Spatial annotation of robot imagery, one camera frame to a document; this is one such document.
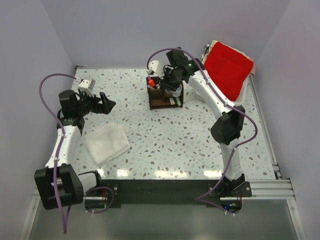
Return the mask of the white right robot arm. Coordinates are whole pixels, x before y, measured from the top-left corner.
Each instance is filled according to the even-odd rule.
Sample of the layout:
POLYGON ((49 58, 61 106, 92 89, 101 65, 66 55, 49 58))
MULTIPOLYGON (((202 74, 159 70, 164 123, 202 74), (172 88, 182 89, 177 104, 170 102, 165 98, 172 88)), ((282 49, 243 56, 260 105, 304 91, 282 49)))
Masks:
POLYGON ((170 48, 166 53, 171 69, 164 73, 167 85, 175 87, 181 82, 188 83, 194 88, 212 110, 215 123, 210 129, 213 139, 219 143, 223 172, 221 179, 207 193, 199 196, 200 201, 215 190, 223 191, 227 196, 233 197, 245 182, 244 173, 240 164, 238 147, 247 116, 243 106, 232 104, 222 93, 218 86, 210 79, 204 65, 182 48, 170 48))

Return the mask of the brown wooden desk organizer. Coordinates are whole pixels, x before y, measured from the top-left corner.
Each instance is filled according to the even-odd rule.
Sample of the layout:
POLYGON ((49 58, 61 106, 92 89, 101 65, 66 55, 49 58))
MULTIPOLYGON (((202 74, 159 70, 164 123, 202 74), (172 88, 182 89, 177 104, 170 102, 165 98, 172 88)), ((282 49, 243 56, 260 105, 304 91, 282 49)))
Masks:
POLYGON ((176 97, 173 97, 171 93, 165 91, 164 88, 156 89, 156 85, 158 84, 159 77, 151 76, 151 80, 154 81, 155 86, 154 89, 148 89, 149 80, 148 76, 145 78, 147 94, 148 94, 148 103, 150 110, 158 110, 158 109, 172 109, 172 108, 182 108, 184 104, 184 87, 182 85, 182 92, 179 97, 181 106, 177 105, 176 97), (175 105, 171 105, 169 98, 173 98, 175 101, 175 105))

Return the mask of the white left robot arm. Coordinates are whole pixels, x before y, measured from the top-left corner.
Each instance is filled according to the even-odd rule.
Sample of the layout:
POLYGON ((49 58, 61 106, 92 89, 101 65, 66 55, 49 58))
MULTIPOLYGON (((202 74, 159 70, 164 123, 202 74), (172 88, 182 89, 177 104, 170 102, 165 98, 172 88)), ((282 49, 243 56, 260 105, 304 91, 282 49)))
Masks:
POLYGON ((34 180, 46 210, 58 208, 56 197, 63 207, 82 203, 86 192, 99 196, 104 190, 100 174, 87 171, 77 174, 72 167, 77 144, 90 113, 109 114, 116 103, 103 92, 89 96, 84 91, 64 90, 58 95, 61 105, 56 114, 57 140, 45 167, 36 170, 34 180))

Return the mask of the orange capped black highlighter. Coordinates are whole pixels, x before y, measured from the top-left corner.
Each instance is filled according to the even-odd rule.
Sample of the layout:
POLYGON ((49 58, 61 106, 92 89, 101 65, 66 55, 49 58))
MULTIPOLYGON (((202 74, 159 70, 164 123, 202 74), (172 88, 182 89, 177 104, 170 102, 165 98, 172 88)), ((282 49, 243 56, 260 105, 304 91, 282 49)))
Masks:
POLYGON ((148 81, 148 84, 151 86, 151 87, 154 87, 156 84, 155 82, 151 79, 148 81))

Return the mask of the clear jar of paperclips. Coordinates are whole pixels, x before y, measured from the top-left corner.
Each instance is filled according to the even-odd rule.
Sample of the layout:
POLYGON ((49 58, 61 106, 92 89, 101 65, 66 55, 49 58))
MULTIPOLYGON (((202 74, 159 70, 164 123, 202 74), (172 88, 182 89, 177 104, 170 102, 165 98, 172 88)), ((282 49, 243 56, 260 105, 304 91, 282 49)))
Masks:
POLYGON ((180 85, 175 91, 172 91, 171 94, 174 98, 178 98, 180 97, 182 90, 183 90, 183 87, 182 85, 180 85))

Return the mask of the green translucent cap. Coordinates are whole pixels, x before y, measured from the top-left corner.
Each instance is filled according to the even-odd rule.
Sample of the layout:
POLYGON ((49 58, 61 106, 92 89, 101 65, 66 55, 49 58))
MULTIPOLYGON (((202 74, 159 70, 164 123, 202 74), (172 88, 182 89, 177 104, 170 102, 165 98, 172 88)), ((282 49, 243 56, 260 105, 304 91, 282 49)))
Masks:
POLYGON ((180 98, 179 98, 179 97, 176 97, 175 100, 176 100, 176 104, 177 104, 178 106, 181 106, 180 98))

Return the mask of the beige small tube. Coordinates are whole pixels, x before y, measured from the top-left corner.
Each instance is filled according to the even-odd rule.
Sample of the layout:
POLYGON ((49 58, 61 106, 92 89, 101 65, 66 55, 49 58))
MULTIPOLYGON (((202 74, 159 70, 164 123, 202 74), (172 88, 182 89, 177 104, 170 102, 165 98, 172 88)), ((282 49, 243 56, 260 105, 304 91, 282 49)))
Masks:
POLYGON ((176 103, 175 103, 175 100, 173 99, 173 98, 169 98, 169 101, 170 101, 170 104, 171 105, 175 105, 176 103))

